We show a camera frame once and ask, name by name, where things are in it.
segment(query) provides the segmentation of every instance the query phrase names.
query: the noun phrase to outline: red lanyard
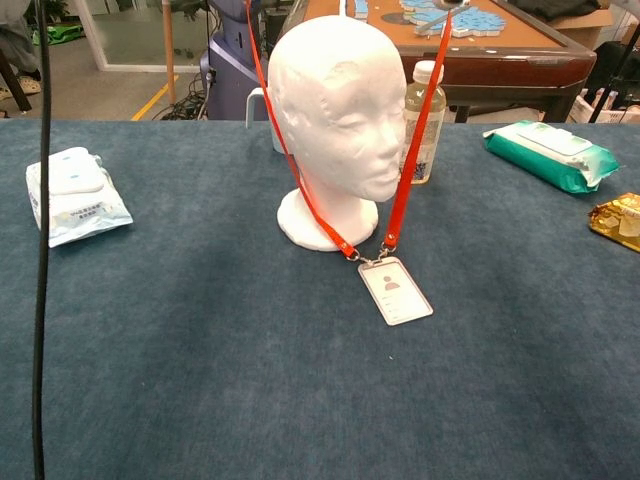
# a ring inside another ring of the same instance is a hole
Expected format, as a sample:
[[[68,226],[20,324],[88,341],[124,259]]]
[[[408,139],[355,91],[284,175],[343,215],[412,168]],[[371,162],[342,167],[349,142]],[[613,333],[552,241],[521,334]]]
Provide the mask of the red lanyard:
[[[340,251],[344,254],[345,257],[349,260],[360,260],[360,253],[356,250],[352,245],[349,244],[342,236],[335,231],[335,229],[329,225],[321,216],[318,214],[315,209],[313,202],[311,201],[311,197],[309,192],[307,192],[306,188],[301,182],[300,177],[300,169],[296,164],[296,161],[292,154],[289,153],[287,146],[284,142],[284,138],[282,137],[282,132],[280,131],[280,126],[278,125],[278,120],[273,112],[273,106],[271,104],[271,99],[269,98],[269,94],[267,92],[267,84],[264,79],[264,74],[262,72],[262,65],[260,63],[260,57],[258,56],[258,49],[256,48],[255,37],[253,35],[253,27],[251,25],[251,8],[250,8],[251,0],[245,0],[245,5],[247,9],[247,20],[249,22],[249,35],[251,36],[251,50],[253,51],[253,60],[256,64],[256,73],[258,75],[258,79],[260,80],[260,86],[262,87],[262,92],[264,93],[264,101],[267,106],[267,111],[269,112],[269,118],[271,119],[271,123],[276,131],[276,135],[278,136],[278,140],[280,140],[280,144],[282,145],[282,150],[284,150],[284,155],[289,162],[289,167],[293,172],[293,176],[296,180],[296,185],[300,189],[300,193],[307,203],[307,207],[309,207],[309,211],[313,215],[313,218],[316,220],[318,225],[322,227],[325,233],[331,238],[333,243],[340,249]],[[442,69],[442,64],[444,63],[444,57],[447,52],[447,45],[449,44],[449,38],[451,37],[451,11],[447,15],[447,23],[444,29],[444,35],[442,37],[442,41],[440,42],[440,48],[438,50],[438,55],[436,56],[436,64],[434,66],[433,72],[431,73],[431,78],[429,79],[429,86],[427,88],[427,96],[425,98],[424,104],[422,105],[422,110],[420,111],[420,115],[418,116],[418,121],[416,123],[416,129],[413,134],[413,138],[411,139],[411,145],[409,146],[409,151],[407,152],[407,158],[404,164],[404,169],[402,171],[402,175],[400,176],[400,182],[398,183],[398,189],[396,190],[396,197],[393,201],[393,207],[391,210],[391,218],[389,220],[389,227],[387,228],[387,233],[385,235],[384,241],[382,242],[382,249],[385,252],[384,255],[395,251],[398,245],[398,239],[400,237],[400,231],[402,230],[402,223],[404,221],[404,214],[407,210],[407,203],[409,201],[409,193],[411,192],[411,179],[413,178],[413,172],[416,168],[416,161],[418,159],[418,152],[420,151],[420,143],[422,140],[422,135],[424,134],[424,129],[427,125],[427,118],[429,117],[429,110],[431,108],[431,101],[433,100],[433,94],[436,91],[438,86],[438,78],[440,76],[440,70]]]

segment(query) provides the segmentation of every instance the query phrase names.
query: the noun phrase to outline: gold snack package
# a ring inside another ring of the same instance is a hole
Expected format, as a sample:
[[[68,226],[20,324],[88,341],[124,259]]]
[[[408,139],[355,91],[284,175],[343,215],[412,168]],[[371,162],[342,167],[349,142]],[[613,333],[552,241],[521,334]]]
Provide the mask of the gold snack package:
[[[640,195],[625,193],[589,215],[592,230],[640,253]]]

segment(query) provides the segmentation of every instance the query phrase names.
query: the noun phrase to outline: id card holder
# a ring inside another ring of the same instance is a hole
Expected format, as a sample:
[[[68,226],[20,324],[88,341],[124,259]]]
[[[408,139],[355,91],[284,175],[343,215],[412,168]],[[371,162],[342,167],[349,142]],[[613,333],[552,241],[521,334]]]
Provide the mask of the id card holder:
[[[397,258],[363,263],[358,267],[358,273],[387,325],[399,325],[433,313],[433,308]]]

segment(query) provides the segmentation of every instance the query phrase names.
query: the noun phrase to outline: white wipes package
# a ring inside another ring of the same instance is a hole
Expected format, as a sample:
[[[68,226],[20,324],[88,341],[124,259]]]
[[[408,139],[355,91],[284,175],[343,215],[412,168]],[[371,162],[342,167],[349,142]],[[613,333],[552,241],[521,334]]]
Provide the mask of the white wipes package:
[[[40,163],[27,167],[27,188],[40,228]],[[49,247],[133,223],[100,157],[74,147],[49,156]]]

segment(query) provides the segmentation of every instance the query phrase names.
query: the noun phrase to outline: gray machine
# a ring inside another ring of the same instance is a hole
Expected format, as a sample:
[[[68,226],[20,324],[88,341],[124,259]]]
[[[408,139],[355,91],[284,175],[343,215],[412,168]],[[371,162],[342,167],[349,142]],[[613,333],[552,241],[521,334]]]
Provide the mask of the gray machine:
[[[211,85],[207,102],[208,118],[209,120],[244,120],[247,96],[254,88],[260,86],[251,52],[245,4],[242,0],[208,0],[208,2],[218,11],[222,20],[222,29],[211,35],[208,50],[200,58],[205,93]],[[252,0],[252,28],[256,35],[259,9],[259,0]],[[256,41],[256,45],[259,49],[260,42]],[[266,76],[265,60],[262,62],[262,69]],[[256,105],[254,119],[268,119],[263,103]]]

